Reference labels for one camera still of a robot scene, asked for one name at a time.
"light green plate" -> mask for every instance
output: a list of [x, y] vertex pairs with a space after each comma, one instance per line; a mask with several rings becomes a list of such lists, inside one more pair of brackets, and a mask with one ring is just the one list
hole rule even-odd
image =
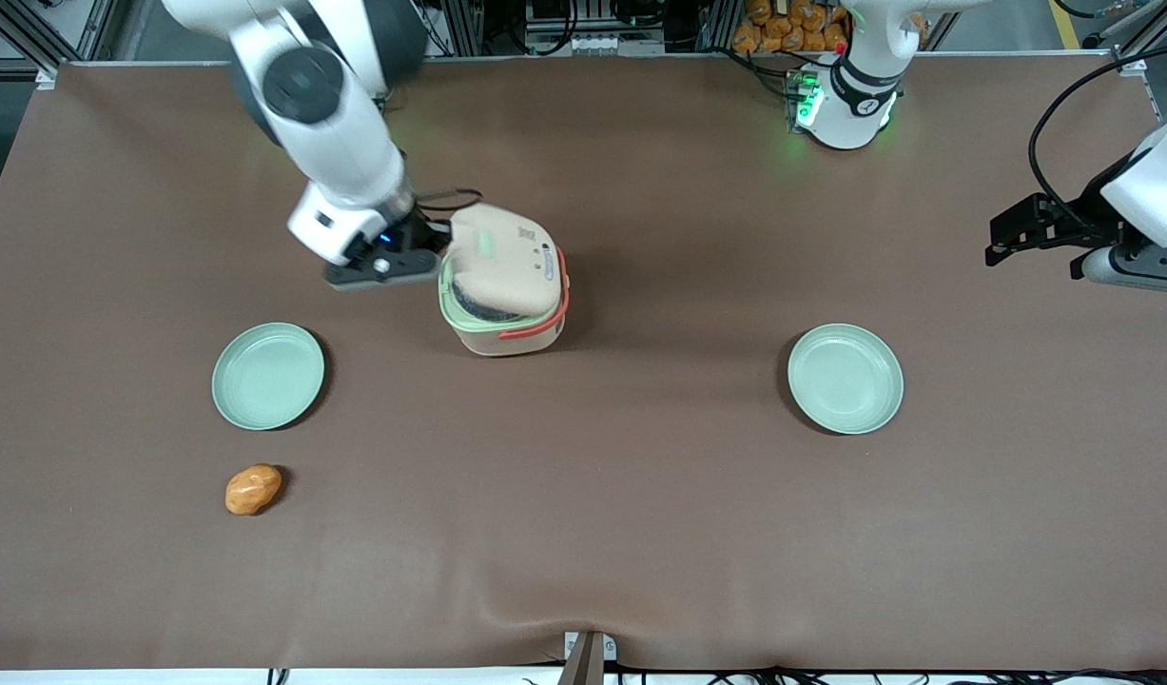
[[224, 348], [210, 376], [210, 396], [232, 425], [270, 431], [300, 418], [323, 380], [326, 354], [309, 331], [265, 323]]
[[799, 408], [836, 433], [878, 431], [904, 399], [904, 372], [892, 348], [847, 323], [809, 330], [790, 351], [787, 373]]

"wire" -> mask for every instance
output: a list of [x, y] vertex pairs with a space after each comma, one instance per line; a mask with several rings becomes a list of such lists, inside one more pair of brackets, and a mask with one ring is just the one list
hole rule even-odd
[[[717, 44], [717, 47], [704, 48], [704, 49], [701, 49], [701, 51], [703, 53], [719, 53], [719, 54], [726, 55], [727, 57], [731, 57], [732, 60], [735, 60], [736, 62], [739, 62], [740, 64], [742, 64], [745, 67], [745, 69], [752, 69], [754, 67], [752, 54], [748, 54], [748, 56], [745, 57], [745, 56], [741, 56], [740, 53], [736, 53], [736, 51], [732, 50], [731, 48], [718, 47], [718, 44]], [[832, 64], [836, 64], [836, 62], [832, 62], [832, 64], [824, 64], [824, 62], [820, 62], [818, 60], [813, 60], [812, 57], [809, 57], [808, 55], [799, 55], [799, 53], [791, 53], [790, 50], [780, 50], [778, 53], [782, 54], [782, 55], [788, 55], [788, 56], [794, 57], [794, 58], [799, 60], [799, 61], [808, 62], [808, 64], [815, 64], [817, 67], [824, 67], [824, 69], [831, 69]], [[766, 74], [766, 75], [787, 75], [787, 72], [784, 72], [783, 70], [770, 70], [770, 69], [767, 69], [767, 67], [754, 67], [754, 68], [756, 70], [760, 70], [761, 74]]]
[[[565, 26], [562, 27], [561, 39], [558, 39], [558, 42], [553, 44], [552, 48], [545, 50], [544, 53], [538, 53], [536, 48], [527, 48], [527, 44], [523, 42], [523, 40], [519, 40], [518, 36], [515, 34], [515, 29], [517, 29], [517, 26], [519, 26], [518, 19], [510, 27], [508, 27], [508, 35], [511, 39], [511, 43], [515, 43], [515, 47], [517, 47], [517, 49], [524, 53], [525, 55], [533, 55], [539, 57], [547, 57], [548, 55], [553, 55], [553, 53], [558, 53], [559, 50], [561, 50], [561, 48], [565, 48], [566, 43], [569, 43], [571, 39], [573, 39], [574, 29], [579, 27], [579, 8], [574, 6], [575, 0], [562, 0], [562, 1], [566, 5], [566, 22]], [[511, 5], [523, 6], [523, 2], [522, 0], [513, 0]]]
[[[1070, 208], [1069, 203], [1067, 203], [1065, 200], [1062, 200], [1061, 195], [1056, 194], [1056, 190], [1054, 189], [1051, 183], [1049, 183], [1048, 179], [1044, 177], [1043, 170], [1040, 169], [1040, 160], [1036, 159], [1036, 142], [1040, 140], [1040, 134], [1043, 132], [1043, 126], [1048, 125], [1048, 120], [1050, 120], [1053, 114], [1056, 113], [1056, 109], [1061, 107], [1061, 104], [1064, 104], [1065, 100], [1069, 99], [1069, 96], [1072, 96], [1074, 92], [1078, 90], [1078, 88], [1082, 88], [1086, 85], [1086, 83], [1092, 82], [1096, 78], [1099, 78], [1100, 75], [1113, 72], [1113, 70], [1119, 69], [1119, 67], [1126, 64], [1133, 64], [1133, 62], [1147, 60], [1148, 57], [1159, 57], [1161, 55], [1167, 55], [1167, 47], [1155, 48], [1153, 50], [1145, 50], [1144, 53], [1137, 53], [1135, 55], [1132, 55], [1131, 57], [1125, 57], [1123, 60], [1113, 60], [1111, 64], [1104, 64], [1099, 67], [1099, 69], [1092, 70], [1091, 74], [1084, 75], [1082, 78], [1075, 81], [1072, 85], [1062, 91], [1062, 93], [1057, 96], [1055, 100], [1051, 102], [1051, 105], [1048, 105], [1048, 110], [1044, 111], [1043, 117], [1040, 117], [1040, 120], [1036, 123], [1036, 128], [1030, 132], [1030, 140], [1028, 140], [1027, 142], [1027, 161], [1030, 162], [1030, 173], [1035, 174], [1036, 182], [1040, 183], [1040, 188], [1043, 189], [1044, 195], [1048, 195], [1048, 198], [1051, 198], [1053, 203], [1056, 204], [1062, 212], [1069, 214], [1070, 217], [1074, 217], [1074, 221], [1078, 222], [1078, 224], [1082, 225], [1083, 229], [1092, 229], [1092, 226], [1085, 219], [1083, 219], [1083, 217], [1077, 216], [1077, 214], [1074, 212], [1074, 208]], [[1060, 677], [1058, 679], [1053, 679], [1051, 683], [1058, 683], [1061, 680], [1067, 679], [1067, 677], [1074, 677], [1074, 676]]]
[[422, 25], [427, 28], [427, 39], [431, 39], [431, 42], [434, 43], [435, 48], [440, 49], [440, 53], [443, 53], [445, 57], [453, 57], [454, 56], [453, 51], [448, 50], [447, 44], [445, 44], [443, 40], [440, 39], [440, 30], [436, 29], [434, 27], [434, 22], [431, 21], [431, 14], [427, 14], [426, 4], [418, 2], [418, 6], [419, 6], [419, 12], [422, 13]]
[[[735, 53], [734, 50], [731, 50], [728, 48], [705, 48], [701, 49], [701, 51], [719, 53], [726, 55], [727, 57], [731, 57], [732, 61], [735, 62], [735, 64], [739, 64], [743, 67], [746, 70], [749, 70], [749, 72], [753, 72], [753, 75], [756, 75], [757, 82], [761, 82], [761, 85], [764, 86], [766, 90], [768, 90], [769, 92], [774, 92], [774, 95], [777, 97], [782, 97], [783, 100], [801, 100], [799, 96], [792, 95], [792, 92], [787, 92], [784, 90], [781, 90], [777, 85], [774, 85], [774, 83], [769, 82], [769, 77], [787, 78], [788, 72], [784, 72], [783, 70], [771, 70], [768, 67], [755, 64], [753, 62], [752, 55], [741, 56], [740, 53]], [[805, 57], [802, 57], [802, 55], [794, 55], [794, 56], [804, 58], [805, 61], [810, 61]]]
[[1051, 1], [1058, 8], [1064, 9], [1065, 14], [1069, 14], [1069, 16], [1071, 16], [1071, 18], [1079, 18], [1079, 19], [1093, 19], [1095, 18], [1095, 13], [1083, 13], [1083, 12], [1078, 12], [1078, 9], [1070, 8], [1069, 5], [1065, 5], [1065, 0], [1051, 0]]
[[[469, 200], [466, 200], [464, 203], [449, 204], [447, 208], [439, 207], [439, 204], [435, 204], [435, 207], [426, 204], [427, 200], [464, 198], [466, 196]], [[457, 212], [461, 209], [473, 208], [474, 204], [480, 203], [483, 198], [484, 195], [482, 195], [482, 191], [475, 188], [453, 188], [452, 190], [436, 190], [434, 193], [427, 193], [426, 195], [419, 195], [418, 200], [414, 200], [414, 203], [417, 203], [418, 208], [422, 209], [424, 212]]]

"table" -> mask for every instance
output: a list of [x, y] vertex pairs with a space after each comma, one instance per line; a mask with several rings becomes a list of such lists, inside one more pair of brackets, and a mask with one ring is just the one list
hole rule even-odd
[[[861, 152], [719, 58], [428, 67], [389, 117], [417, 186], [568, 254], [562, 337], [511, 359], [432, 286], [323, 285], [223, 70], [67, 67], [0, 182], [0, 667], [529, 663], [579, 628], [633, 667], [1167, 667], [1167, 295], [983, 264], [1102, 60], [921, 58]], [[1153, 126], [1105, 77], [1044, 168], [1072, 194]], [[331, 378], [245, 433], [210, 369], [266, 321]], [[831, 321], [904, 368], [878, 433], [789, 399]], [[231, 517], [254, 462], [291, 489]]]

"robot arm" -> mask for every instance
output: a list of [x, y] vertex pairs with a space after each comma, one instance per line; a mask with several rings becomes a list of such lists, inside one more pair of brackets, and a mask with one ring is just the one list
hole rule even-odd
[[848, 49], [809, 64], [815, 83], [796, 105], [796, 125], [827, 147], [853, 151], [887, 126], [896, 86], [921, 43], [915, 13], [953, 13], [992, 0], [840, 0], [853, 16]]
[[985, 264], [1072, 245], [1091, 249], [1070, 264], [1075, 279], [1167, 291], [1167, 123], [1092, 179], [1069, 208], [1072, 216], [1036, 193], [998, 214]]
[[232, 44], [245, 110], [309, 179], [287, 226], [330, 261], [331, 286], [435, 277], [445, 226], [414, 207], [373, 97], [408, 81], [426, 32], [408, 0], [165, 0], [179, 22]]

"metal frame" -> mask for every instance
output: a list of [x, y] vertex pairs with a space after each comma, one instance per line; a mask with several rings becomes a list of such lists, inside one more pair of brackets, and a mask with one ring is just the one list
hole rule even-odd
[[0, 36], [51, 78], [63, 62], [79, 60], [75, 48], [22, 0], [0, 0]]
[[1160, 44], [1162, 40], [1167, 36], [1167, 0], [1162, 1], [1162, 8], [1159, 9], [1153, 18], [1149, 18], [1148, 22], [1140, 28], [1139, 32], [1128, 42], [1118, 48], [1118, 56], [1131, 57], [1138, 53], [1144, 53], [1149, 50], [1149, 48]]
[[476, 57], [482, 54], [482, 14], [473, 0], [443, 0], [445, 21], [452, 39], [454, 57]]
[[943, 13], [943, 16], [938, 18], [938, 21], [934, 22], [934, 28], [930, 29], [930, 36], [927, 42], [922, 44], [922, 50], [932, 53], [938, 49], [939, 44], [943, 44], [944, 40], [951, 35], [951, 29], [959, 21], [962, 13]]

